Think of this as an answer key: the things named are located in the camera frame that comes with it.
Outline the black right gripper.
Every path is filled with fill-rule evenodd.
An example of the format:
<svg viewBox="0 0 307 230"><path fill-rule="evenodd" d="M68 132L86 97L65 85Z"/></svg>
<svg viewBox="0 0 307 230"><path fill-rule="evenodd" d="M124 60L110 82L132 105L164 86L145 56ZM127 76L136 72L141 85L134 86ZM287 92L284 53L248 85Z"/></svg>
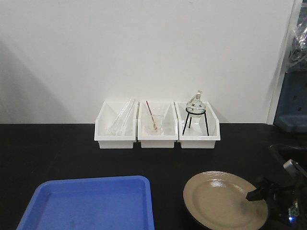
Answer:
<svg viewBox="0 0 307 230"><path fill-rule="evenodd" d="M294 200L298 200L299 216L296 221L288 220L288 209ZM307 224L307 186L302 182L294 182L289 186L275 187L270 191L268 198L263 189L258 188L246 195L248 201L266 200L269 208L270 225L306 225Z"/></svg>

